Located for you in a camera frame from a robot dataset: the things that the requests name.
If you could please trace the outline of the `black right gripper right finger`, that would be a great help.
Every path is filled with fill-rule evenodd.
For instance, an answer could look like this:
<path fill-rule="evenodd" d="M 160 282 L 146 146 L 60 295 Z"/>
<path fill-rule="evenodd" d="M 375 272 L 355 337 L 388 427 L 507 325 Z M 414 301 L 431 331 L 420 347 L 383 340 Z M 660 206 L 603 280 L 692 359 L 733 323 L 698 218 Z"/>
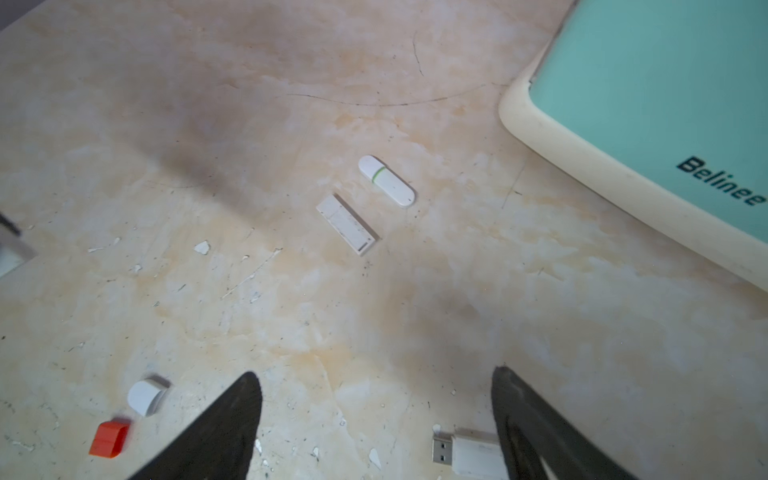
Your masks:
<path fill-rule="evenodd" d="M 632 479 L 507 366 L 494 369 L 493 416 L 511 479 Z"/>

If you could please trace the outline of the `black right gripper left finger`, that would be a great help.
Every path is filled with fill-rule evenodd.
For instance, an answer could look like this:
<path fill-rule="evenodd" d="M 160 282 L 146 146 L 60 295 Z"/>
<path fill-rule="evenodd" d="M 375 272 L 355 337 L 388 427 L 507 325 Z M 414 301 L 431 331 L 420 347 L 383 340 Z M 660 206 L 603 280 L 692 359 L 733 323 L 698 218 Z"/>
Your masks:
<path fill-rule="evenodd" d="M 134 479 L 244 479 L 255 449 L 263 396 L 258 377 L 241 375 Z"/>

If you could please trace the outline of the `white usb drive green stripe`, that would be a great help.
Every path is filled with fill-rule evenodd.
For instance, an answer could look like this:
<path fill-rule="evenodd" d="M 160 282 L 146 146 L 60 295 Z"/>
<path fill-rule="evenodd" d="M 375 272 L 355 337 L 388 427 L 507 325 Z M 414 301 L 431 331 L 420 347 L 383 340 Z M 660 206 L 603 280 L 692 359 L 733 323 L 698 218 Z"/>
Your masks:
<path fill-rule="evenodd" d="M 378 158 L 365 155 L 358 161 L 358 167 L 373 185 L 381 189 L 400 207 L 406 208 L 414 203 L 415 191 Z"/>

